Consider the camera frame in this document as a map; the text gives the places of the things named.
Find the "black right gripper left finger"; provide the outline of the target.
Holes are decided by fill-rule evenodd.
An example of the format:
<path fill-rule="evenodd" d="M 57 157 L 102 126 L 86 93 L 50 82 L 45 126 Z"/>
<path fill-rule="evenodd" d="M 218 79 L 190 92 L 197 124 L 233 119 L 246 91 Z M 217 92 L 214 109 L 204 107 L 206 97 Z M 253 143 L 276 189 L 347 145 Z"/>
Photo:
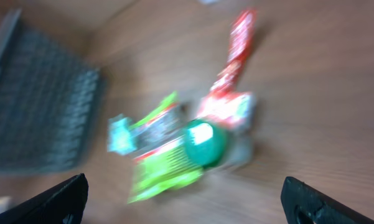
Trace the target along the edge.
<path fill-rule="evenodd" d="M 0 213 L 0 224 L 81 224 L 88 189 L 80 173 Z"/>

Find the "red Nescafe coffee stick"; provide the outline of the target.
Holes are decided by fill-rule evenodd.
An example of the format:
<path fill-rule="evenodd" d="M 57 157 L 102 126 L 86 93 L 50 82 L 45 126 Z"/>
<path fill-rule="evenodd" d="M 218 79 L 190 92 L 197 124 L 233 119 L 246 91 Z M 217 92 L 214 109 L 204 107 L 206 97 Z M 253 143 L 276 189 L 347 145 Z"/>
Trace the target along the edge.
<path fill-rule="evenodd" d="M 227 62 L 217 75 L 210 93 L 226 93 L 235 88 L 251 53 L 256 18 L 257 10 L 247 9 L 231 25 Z"/>

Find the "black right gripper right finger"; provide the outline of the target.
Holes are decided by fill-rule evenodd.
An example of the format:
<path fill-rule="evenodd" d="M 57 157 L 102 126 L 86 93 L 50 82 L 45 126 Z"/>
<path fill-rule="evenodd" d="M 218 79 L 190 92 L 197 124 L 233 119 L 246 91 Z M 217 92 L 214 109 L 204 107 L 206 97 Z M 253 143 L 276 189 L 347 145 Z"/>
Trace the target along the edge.
<path fill-rule="evenodd" d="M 284 180 L 281 203 L 288 224 L 374 224 L 371 218 L 291 176 Z"/>

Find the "green lid jar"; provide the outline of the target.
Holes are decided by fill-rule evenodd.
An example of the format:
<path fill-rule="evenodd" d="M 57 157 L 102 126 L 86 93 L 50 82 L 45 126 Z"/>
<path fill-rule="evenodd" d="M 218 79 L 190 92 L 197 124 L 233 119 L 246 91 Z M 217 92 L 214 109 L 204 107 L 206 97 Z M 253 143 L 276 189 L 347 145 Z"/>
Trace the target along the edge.
<path fill-rule="evenodd" d="M 202 119 L 183 128 L 187 157 L 205 170 L 235 170 L 247 165 L 254 155 L 249 132 L 232 130 Z"/>

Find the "green clear snack bag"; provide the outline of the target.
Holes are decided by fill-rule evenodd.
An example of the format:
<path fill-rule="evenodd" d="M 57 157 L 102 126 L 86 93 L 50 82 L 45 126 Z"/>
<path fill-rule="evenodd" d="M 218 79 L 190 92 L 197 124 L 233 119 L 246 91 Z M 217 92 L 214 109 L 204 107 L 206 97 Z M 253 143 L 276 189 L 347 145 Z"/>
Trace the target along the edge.
<path fill-rule="evenodd" d="M 202 166 L 194 164 L 186 155 L 184 126 L 185 116 L 174 91 L 129 127 L 137 147 L 130 154 L 134 170 L 129 203 L 186 187 L 203 176 Z"/>

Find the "small red sauce sachet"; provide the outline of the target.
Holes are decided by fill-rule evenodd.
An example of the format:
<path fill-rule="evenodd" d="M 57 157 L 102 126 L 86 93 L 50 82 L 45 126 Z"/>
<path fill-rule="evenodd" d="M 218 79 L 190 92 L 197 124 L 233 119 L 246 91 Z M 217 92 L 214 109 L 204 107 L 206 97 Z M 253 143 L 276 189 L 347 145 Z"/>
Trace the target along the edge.
<path fill-rule="evenodd" d="M 252 92 L 209 93 L 200 101 L 196 118 L 236 132 L 251 128 L 256 107 Z"/>

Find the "light blue small packet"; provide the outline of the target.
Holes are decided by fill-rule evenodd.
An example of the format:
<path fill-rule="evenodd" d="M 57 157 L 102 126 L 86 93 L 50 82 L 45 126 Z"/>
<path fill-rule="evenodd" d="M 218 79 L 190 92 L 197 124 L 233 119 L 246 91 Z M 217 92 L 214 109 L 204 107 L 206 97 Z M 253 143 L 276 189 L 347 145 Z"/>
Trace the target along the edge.
<path fill-rule="evenodd" d="M 122 114 L 108 120 L 108 152 L 122 156 L 137 150 L 136 140 L 131 131 L 131 118 Z"/>

